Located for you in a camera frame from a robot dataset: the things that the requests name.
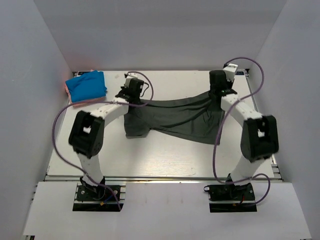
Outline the dark grey t-shirt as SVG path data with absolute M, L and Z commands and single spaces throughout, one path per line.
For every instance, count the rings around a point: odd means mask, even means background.
M 129 139 L 146 137 L 154 130 L 213 145 L 224 115 L 206 91 L 193 97 L 152 100 L 144 107 L 130 107 L 124 115 L 124 130 Z

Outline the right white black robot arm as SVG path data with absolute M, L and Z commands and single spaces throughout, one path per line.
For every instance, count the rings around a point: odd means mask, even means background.
M 227 117 L 232 117 L 241 127 L 240 159 L 228 175 L 226 195 L 236 200 L 244 193 L 245 185 L 255 178 L 258 168 L 279 151 L 277 120 L 273 115 L 263 115 L 246 104 L 232 89 L 233 71 L 212 70 L 209 72 L 210 98 L 224 112 L 217 132 L 220 138 Z

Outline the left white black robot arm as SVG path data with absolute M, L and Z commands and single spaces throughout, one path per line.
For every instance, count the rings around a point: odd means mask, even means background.
M 90 112 L 76 114 L 68 143 L 72 146 L 85 171 L 80 182 L 88 188 L 88 193 L 99 200 L 105 196 L 105 178 L 102 174 L 99 152 L 103 147 L 105 127 L 129 111 L 129 104 L 139 104 L 144 81 L 132 75 L 125 80 L 120 92 L 111 103 Z

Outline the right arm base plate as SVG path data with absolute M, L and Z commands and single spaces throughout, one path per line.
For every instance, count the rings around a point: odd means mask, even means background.
M 209 195 L 210 213 L 254 213 L 256 198 L 251 183 L 246 185 L 212 184 L 203 188 Z

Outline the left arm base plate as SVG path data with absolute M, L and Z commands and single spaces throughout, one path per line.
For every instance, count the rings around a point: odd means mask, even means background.
M 73 212 L 120 212 L 125 203 L 125 186 L 111 185 L 113 193 L 118 199 L 120 208 L 113 194 L 103 188 L 95 193 L 81 184 L 77 185 L 72 211 Z

